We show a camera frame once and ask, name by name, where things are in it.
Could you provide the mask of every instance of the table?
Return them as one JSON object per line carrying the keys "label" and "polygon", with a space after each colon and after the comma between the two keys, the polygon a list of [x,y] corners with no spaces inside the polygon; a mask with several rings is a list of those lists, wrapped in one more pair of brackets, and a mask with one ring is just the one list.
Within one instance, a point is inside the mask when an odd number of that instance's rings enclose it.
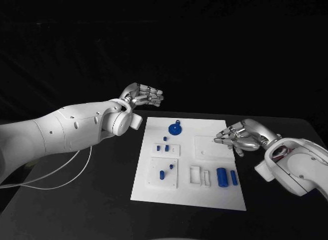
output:
{"label": "table", "polygon": [[[146,117],[225,120],[229,125],[247,116],[139,111],[137,131],[93,146],[90,163],[78,178],[54,190],[21,187],[0,217],[0,240],[149,240],[155,238],[281,239],[328,237],[328,203],[317,190],[304,196],[290,194],[273,180],[265,182],[253,167],[263,150],[235,157],[237,174],[247,211],[130,201],[132,183]],[[254,117],[283,137],[322,141],[301,119]],[[28,179],[54,170],[73,153],[45,156]],[[35,186],[53,187],[80,171],[89,150],[80,151],[57,173]]]}

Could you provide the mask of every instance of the blue round knob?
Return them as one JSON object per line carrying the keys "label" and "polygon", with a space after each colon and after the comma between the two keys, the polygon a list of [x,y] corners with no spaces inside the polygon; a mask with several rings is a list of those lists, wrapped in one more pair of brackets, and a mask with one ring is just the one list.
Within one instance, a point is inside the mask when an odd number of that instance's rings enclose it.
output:
{"label": "blue round knob", "polygon": [[175,121],[175,124],[169,125],[169,127],[168,127],[168,132],[169,132],[172,135],[179,135],[179,133],[181,133],[179,120]]}

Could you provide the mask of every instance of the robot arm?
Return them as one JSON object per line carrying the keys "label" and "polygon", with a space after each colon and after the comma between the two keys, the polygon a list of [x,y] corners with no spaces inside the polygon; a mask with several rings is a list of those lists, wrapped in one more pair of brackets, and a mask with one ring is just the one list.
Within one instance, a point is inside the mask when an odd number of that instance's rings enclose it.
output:
{"label": "robot arm", "polygon": [[0,184],[30,161],[78,151],[120,136],[129,127],[136,130],[142,118],[132,109],[159,106],[162,99],[162,91],[133,83],[116,99],[70,105],[37,119],[0,125]]}
{"label": "robot arm", "polygon": [[297,196],[316,188],[328,200],[328,150],[319,145],[304,139],[281,139],[251,119],[224,129],[214,142],[234,148],[240,156],[244,156],[242,150],[254,151],[263,147],[264,160],[254,169],[264,180],[276,179]]}

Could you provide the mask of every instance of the blue object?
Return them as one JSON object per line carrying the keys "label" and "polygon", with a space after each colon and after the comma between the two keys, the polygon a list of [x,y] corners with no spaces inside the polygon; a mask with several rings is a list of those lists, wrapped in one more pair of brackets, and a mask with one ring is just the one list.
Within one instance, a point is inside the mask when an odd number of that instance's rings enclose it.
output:
{"label": "blue object", "polygon": [[165,179],[165,172],[160,170],[159,171],[159,179],[163,180]]}
{"label": "blue object", "polygon": [[231,177],[232,185],[237,186],[237,177],[235,177],[235,172],[232,170],[229,171],[229,177]]}
{"label": "blue object", "polygon": [[228,187],[228,180],[227,180],[227,172],[225,169],[222,167],[215,169],[215,174],[217,174],[217,182],[218,182],[218,186],[221,188]]}
{"label": "blue object", "polygon": [[175,121],[175,124],[169,125],[169,127],[168,127],[168,132],[169,132],[172,135],[179,135],[179,133],[181,133],[179,120]]}

